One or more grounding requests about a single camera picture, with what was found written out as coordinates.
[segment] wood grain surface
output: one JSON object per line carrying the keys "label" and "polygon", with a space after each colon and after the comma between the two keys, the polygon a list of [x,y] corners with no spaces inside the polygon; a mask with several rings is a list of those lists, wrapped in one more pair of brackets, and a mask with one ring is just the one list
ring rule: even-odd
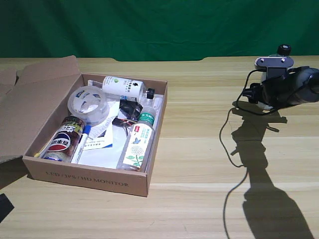
{"label": "wood grain surface", "polygon": [[[295,66],[319,68],[319,56],[293,59]],[[21,70],[43,60],[0,59],[0,70]],[[17,159],[0,164],[0,192],[15,206],[0,224],[0,238],[319,238],[319,103],[268,117],[233,108],[254,61],[78,59],[82,72],[168,81],[150,194],[143,198],[35,181]],[[250,82],[260,76],[253,74]],[[219,140],[228,113],[222,142],[234,164],[247,167],[234,167]],[[231,191],[246,170],[244,182]]]}

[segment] green wall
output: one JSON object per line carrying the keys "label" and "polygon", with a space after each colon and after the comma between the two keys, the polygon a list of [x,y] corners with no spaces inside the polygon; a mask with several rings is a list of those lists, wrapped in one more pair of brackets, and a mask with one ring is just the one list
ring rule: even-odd
{"label": "green wall", "polygon": [[319,0],[0,0],[0,57],[319,55]]}

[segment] cardboard box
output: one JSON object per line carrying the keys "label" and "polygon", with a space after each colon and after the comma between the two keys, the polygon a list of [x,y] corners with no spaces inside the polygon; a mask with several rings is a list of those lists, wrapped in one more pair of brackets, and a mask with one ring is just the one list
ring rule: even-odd
{"label": "cardboard box", "polygon": [[26,66],[15,86],[15,71],[2,72],[0,158],[23,155],[23,162],[36,180],[147,196],[167,102],[166,81],[130,78],[143,81],[146,87],[163,94],[162,110],[145,173],[33,157],[69,115],[67,100],[70,94],[86,85],[88,80],[102,82],[104,77],[80,73],[74,56]]}

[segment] blue marker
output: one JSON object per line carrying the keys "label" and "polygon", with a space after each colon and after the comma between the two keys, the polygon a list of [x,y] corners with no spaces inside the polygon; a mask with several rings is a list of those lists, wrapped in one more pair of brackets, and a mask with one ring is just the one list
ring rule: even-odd
{"label": "blue marker", "polygon": [[72,157],[71,163],[78,163],[79,162],[81,154],[83,152],[83,148],[85,146],[86,140],[88,139],[90,131],[91,131],[91,126],[90,125],[86,125],[84,127],[81,140],[80,140],[78,146],[76,147],[75,153],[74,153],[74,155]]}

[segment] tape roll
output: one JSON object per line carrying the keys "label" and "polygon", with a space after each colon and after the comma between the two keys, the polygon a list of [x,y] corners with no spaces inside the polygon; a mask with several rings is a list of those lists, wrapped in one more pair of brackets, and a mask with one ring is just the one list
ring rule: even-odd
{"label": "tape roll", "polygon": [[109,114],[105,93],[95,86],[84,86],[74,91],[69,97],[68,108],[72,115],[91,126],[100,124]]}

